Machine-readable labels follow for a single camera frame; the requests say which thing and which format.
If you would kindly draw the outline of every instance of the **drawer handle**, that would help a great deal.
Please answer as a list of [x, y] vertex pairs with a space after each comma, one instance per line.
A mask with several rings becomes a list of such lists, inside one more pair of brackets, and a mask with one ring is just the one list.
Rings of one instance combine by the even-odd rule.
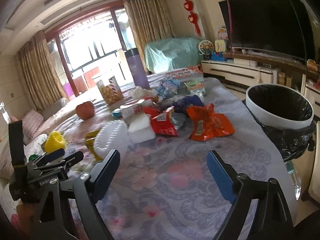
[[246, 78], [255, 79], [255, 77], [253, 77], [253, 76], [248, 76], [248, 75], [244, 75], [244, 74], [234, 73], [234, 72], [230, 72], [230, 71], [226, 71], [226, 70], [217, 70], [217, 69], [214, 69], [214, 68], [211, 68], [210, 70], [212, 70], [212, 71], [219, 71], [219, 72], [223, 72], [223, 73], [233, 74], [233, 75], [236, 75], [236, 76], [241, 76], [241, 77], [246, 77]]

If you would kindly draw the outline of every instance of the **gray cushion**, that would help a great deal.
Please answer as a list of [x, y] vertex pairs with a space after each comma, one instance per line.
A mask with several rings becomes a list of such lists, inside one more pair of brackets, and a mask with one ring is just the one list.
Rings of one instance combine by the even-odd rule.
[[43, 115], [44, 119], [47, 120], [55, 113], [57, 113], [61, 108], [63, 108], [66, 104], [67, 100], [65, 98], [60, 98], [57, 102], [44, 109], [41, 114]]

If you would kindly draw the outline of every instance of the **wooden shelf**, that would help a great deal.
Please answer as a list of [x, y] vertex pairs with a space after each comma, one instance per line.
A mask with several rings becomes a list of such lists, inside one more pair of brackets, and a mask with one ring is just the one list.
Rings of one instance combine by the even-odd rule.
[[317, 79], [319, 73], [316, 71], [309, 70], [305, 65], [301, 63], [292, 62], [285, 59], [271, 58], [267, 56], [260, 56], [255, 54], [241, 54], [241, 53], [231, 53], [225, 52], [223, 56], [226, 58], [239, 58], [246, 60], [254, 60], [265, 64], [270, 64], [271, 66], [279, 67], [279, 68], [287, 68], [290, 70], [294, 70], [298, 73], [305, 74], [309, 78]]

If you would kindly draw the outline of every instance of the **beige curtain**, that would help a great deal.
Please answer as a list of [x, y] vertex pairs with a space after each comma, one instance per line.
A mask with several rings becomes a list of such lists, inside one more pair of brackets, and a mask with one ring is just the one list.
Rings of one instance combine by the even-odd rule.
[[32, 108], [43, 111], [66, 93], [55, 71], [43, 31], [17, 53], [22, 83]]
[[123, 0], [134, 42], [146, 71], [144, 46], [151, 41], [172, 38], [172, 28], [162, 0]]

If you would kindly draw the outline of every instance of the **television screen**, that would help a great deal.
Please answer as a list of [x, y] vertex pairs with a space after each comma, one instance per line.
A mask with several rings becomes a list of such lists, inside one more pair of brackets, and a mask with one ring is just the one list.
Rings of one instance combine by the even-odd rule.
[[229, 0], [229, 3], [232, 35], [228, 2], [219, 5], [232, 47], [315, 59], [311, 22], [300, 0]]

